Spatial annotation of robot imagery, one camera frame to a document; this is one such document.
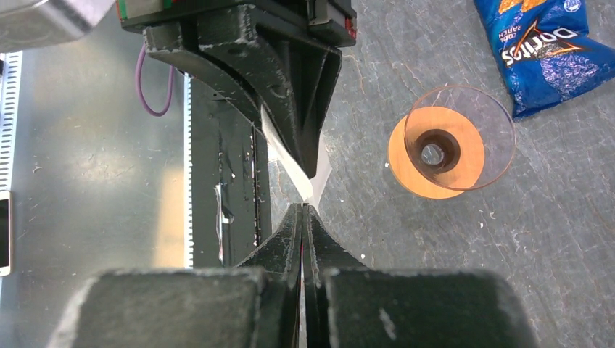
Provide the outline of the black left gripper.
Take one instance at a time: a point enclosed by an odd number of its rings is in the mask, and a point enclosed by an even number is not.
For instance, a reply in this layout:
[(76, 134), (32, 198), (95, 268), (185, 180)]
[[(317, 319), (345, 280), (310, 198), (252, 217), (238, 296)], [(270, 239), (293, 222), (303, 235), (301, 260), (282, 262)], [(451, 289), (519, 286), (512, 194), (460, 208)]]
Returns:
[(198, 78), (252, 123), (265, 110), (298, 168), (320, 138), (342, 66), (357, 41), (350, 1), (118, 1), (145, 53)]

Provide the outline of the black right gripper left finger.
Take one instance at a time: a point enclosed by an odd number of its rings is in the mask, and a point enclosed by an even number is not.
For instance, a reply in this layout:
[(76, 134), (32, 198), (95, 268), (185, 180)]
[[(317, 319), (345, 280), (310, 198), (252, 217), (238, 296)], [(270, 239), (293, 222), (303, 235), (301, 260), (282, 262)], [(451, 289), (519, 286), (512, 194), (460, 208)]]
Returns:
[(297, 347), (303, 207), (231, 268), (117, 269), (70, 301), (50, 347)]

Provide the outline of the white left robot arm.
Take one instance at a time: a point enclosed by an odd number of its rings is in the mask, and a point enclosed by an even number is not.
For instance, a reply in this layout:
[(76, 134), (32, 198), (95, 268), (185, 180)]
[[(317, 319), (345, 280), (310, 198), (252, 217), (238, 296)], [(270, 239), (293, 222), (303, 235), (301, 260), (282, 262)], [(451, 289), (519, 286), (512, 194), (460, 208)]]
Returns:
[(267, 116), (300, 171), (316, 175), (341, 50), (357, 40), (350, 1), (3, 1), (1, 51), (76, 41), (111, 9), (150, 57), (201, 80), (252, 124)]

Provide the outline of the clear pink glass dripper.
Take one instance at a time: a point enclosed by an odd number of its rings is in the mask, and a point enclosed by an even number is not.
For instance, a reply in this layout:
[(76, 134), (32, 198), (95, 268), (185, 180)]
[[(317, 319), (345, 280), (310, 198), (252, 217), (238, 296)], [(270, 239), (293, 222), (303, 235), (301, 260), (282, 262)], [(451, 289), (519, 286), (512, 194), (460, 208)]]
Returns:
[(482, 189), (510, 167), (516, 134), (509, 111), (471, 86), (443, 86), (423, 95), (405, 117), (405, 152), (429, 198)]

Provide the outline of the white paper coffee filter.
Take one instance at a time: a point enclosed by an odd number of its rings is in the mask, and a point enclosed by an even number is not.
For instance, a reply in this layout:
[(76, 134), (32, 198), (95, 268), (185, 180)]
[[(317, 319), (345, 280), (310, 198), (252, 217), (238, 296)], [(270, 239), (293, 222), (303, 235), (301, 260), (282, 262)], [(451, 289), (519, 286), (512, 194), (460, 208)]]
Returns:
[(284, 145), (266, 107), (260, 106), (259, 113), (262, 124), (261, 130), (266, 140), (268, 154), (273, 155), (271, 162), (281, 164), (303, 202), (311, 205), (315, 210), (319, 210), (332, 171), (325, 138), (320, 135), (320, 138), (314, 144), (308, 144), (307, 162), (301, 163), (299, 158), (294, 158), (290, 150)]

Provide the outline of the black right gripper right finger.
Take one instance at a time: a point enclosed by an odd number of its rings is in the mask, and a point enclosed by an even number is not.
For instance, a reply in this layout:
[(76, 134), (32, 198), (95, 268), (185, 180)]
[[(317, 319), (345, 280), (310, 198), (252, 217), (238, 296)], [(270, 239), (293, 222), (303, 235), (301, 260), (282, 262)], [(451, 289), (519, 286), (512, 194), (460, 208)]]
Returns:
[(509, 283), (482, 269), (371, 269), (302, 208), (309, 347), (536, 347)]

